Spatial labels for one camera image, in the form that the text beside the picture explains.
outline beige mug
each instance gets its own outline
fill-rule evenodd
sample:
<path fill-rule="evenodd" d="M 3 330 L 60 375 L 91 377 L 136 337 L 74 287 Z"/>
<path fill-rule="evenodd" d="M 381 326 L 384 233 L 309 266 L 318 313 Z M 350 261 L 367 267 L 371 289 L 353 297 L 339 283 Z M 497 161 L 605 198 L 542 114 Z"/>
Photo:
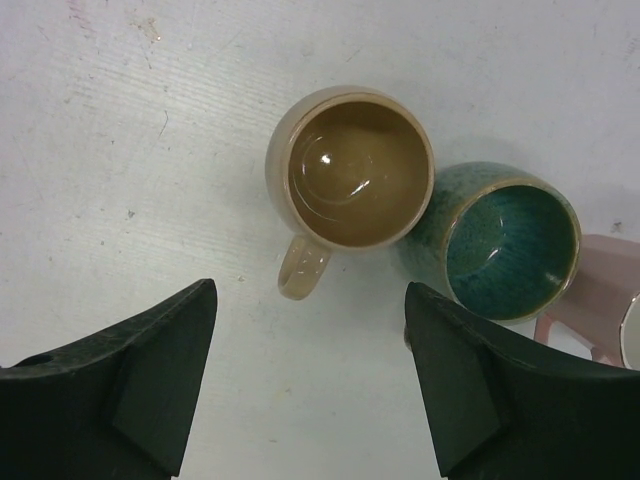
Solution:
<path fill-rule="evenodd" d="M 433 191 L 433 151 L 416 118 L 373 89 L 337 86 L 296 103 L 267 150 L 267 189 L 295 232 L 278 287 L 305 298 L 333 251 L 387 246 L 420 219 Z"/>

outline mug rim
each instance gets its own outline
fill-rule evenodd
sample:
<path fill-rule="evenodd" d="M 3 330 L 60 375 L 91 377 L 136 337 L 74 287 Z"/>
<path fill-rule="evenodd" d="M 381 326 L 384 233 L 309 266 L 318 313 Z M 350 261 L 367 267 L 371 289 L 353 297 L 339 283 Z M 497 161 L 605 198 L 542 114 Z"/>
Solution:
<path fill-rule="evenodd" d="M 572 227 L 573 235 L 575 238 L 575 245 L 573 249 L 573 255 L 571 258 L 571 270 L 569 272 L 569 275 L 567 275 L 562 285 L 555 291 L 555 293 L 549 298 L 549 300 L 546 303 L 538 306 L 531 312 L 525 315 L 521 315 L 519 317 L 509 318 L 504 320 L 496 320 L 493 318 L 488 319 L 494 323 L 498 323 L 500 325 L 505 325 L 505 326 L 517 325 L 519 323 L 528 322 L 529 320 L 536 318 L 537 315 L 539 315 L 544 310 L 548 309 L 562 296 L 562 294 L 567 290 L 567 288 L 569 288 L 569 286 L 571 285 L 571 282 L 573 282 L 573 279 L 578 273 L 578 264 L 580 260 L 580 245 L 582 243 L 582 229 L 580 227 L 580 221 L 578 220 L 578 215 L 576 214 L 575 210 L 573 209 L 569 201 L 564 197 L 564 195 L 562 195 L 558 190 L 556 190 L 553 186 L 551 186 L 544 180 L 541 180 L 534 176 L 522 175 L 522 176 L 514 176 L 504 180 L 499 180 L 499 181 L 493 182 L 490 185 L 482 187 L 478 189 L 478 191 L 473 196 L 468 197 L 464 203 L 462 203 L 461 205 L 458 206 L 458 208 L 456 208 L 454 214 L 452 215 L 453 220 L 448 225 L 447 231 L 442 240 L 441 251 L 442 251 L 442 258 L 444 259 L 444 261 L 441 264 L 442 275 L 444 278 L 447 291 L 451 295 L 451 298 L 456 301 L 456 303 L 466 308 L 466 306 L 460 301 L 458 296 L 453 291 L 453 287 L 451 287 L 451 282 L 449 281 L 449 275 L 447 274 L 447 263 L 448 263 L 447 255 L 449 251 L 451 236 L 453 235 L 453 230 L 456 228 L 456 224 L 462 218 L 462 216 L 473 205 L 475 205 L 478 202 L 478 200 L 498 190 L 502 190 L 508 187 L 536 188 L 538 190 L 541 190 L 551 195 L 558 202 L 560 202 L 560 204 L 563 206 L 565 212 L 568 214 L 569 219 L 571 221 L 571 227 Z"/>
<path fill-rule="evenodd" d="M 347 91 L 343 91 L 340 93 L 339 91 L 336 93 L 331 93 L 331 91 L 335 91 L 336 89 L 345 88 Z M 324 89 L 330 94 L 328 97 L 323 100 L 317 102 L 313 107 L 304 112 L 297 119 L 294 127 L 290 130 L 289 136 L 287 139 L 286 147 L 284 148 L 280 161 L 283 163 L 283 187 L 285 192 L 285 201 L 287 202 L 287 206 L 292 212 L 296 223 L 300 226 L 300 228 L 304 231 L 305 234 L 309 235 L 314 241 L 317 243 L 324 245 L 332 250 L 338 250 L 342 252 L 354 252 L 354 251 L 365 251 L 373 248 L 381 248 L 391 245 L 392 243 L 397 242 L 402 237 L 404 237 L 409 231 L 418 223 L 420 218 L 424 215 L 427 206 L 429 205 L 429 201 L 431 200 L 431 196 L 433 195 L 433 188 L 435 184 L 435 161 L 433 156 L 433 149 L 431 147 L 431 142 L 427 137 L 427 133 L 424 128 L 418 121 L 418 119 L 403 105 L 384 94 L 383 92 L 366 88 L 366 87 L 355 87 L 355 86 L 338 86 L 338 87 L 329 87 Z M 413 130 L 418 134 L 420 140 L 422 141 L 422 145 L 424 147 L 424 151 L 427 157 L 427 171 L 429 178 L 427 179 L 427 186 L 423 192 L 422 202 L 420 207 L 416 210 L 415 214 L 411 218 L 411 220 L 405 224 L 405 226 L 396 232 L 394 235 L 382 240 L 380 242 L 364 245 L 364 246 L 349 246 L 342 245 L 340 243 L 335 243 L 322 235 L 318 234 L 314 231 L 307 223 L 304 221 L 300 212 L 296 208 L 293 198 L 291 195 L 291 188 L 289 185 L 289 165 L 291 163 L 291 154 L 293 152 L 293 147 L 298 140 L 300 134 L 304 130 L 304 128 L 318 115 L 329 110 L 330 108 L 336 107 L 338 105 L 346 104 L 346 103 L 371 103 L 374 105 L 381 106 L 392 112 L 397 113 L 403 119 L 405 119 L 409 125 L 413 128 Z"/>

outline cup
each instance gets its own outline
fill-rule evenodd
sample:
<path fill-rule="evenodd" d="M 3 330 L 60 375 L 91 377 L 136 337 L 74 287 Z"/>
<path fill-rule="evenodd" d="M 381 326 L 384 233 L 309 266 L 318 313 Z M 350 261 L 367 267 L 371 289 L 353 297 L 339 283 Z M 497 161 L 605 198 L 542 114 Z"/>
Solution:
<path fill-rule="evenodd" d="M 425 215 L 400 243 L 416 281 L 489 320 L 527 320 L 575 276 L 580 225 L 553 187 L 490 162 L 438 172 Z"/>
<path fill-rule="evenodd" d="M 534 339 L 547 344 L 561 322 L 590 345 L 593 360 L 640 370 L 639 298 L 640 244 L 585 235 L 576 278 L 538 319 Z"/>
<path fill-rule="evenodd" d="M 267 189 L 295 232 L 280 292 L 313 290 L 333 251 L 361 252 L 404 236 L 431 198 L 433 151 L 416 118 L 364 87 L 317 91 L 276 127 L 266 158 Z"/>

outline green mug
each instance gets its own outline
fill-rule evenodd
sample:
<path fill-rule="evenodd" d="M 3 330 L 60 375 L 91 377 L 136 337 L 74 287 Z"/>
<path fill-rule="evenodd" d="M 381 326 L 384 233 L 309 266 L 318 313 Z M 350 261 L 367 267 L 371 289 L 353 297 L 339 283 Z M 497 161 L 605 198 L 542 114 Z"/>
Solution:
<path fill-rule="evenodd" d="M 414 280 L 500 322 L 551 305 L 576 274 L 580 224 L 552 186 L 509 165 L 437 173 L 426 213 L 399 243 Z"/>

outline white surface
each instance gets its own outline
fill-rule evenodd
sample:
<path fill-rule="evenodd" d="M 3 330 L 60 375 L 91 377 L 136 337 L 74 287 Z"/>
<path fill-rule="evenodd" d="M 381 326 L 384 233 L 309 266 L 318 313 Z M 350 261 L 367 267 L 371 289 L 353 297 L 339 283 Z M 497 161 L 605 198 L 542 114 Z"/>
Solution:
<path fill-rule="evenodd" d="M 438 166 L 519 165 L 586 232 L 638 239 L 639 14 L 4 0 L 0 364 L 210 276 L 218 322 L 181 478 L 438 478 L 391 253 L 334 257 L 301 303 L 277 293 L 290 234 L 263 183 L 269 135 L 304 94 L 369 85 L 423 122 Z"/>

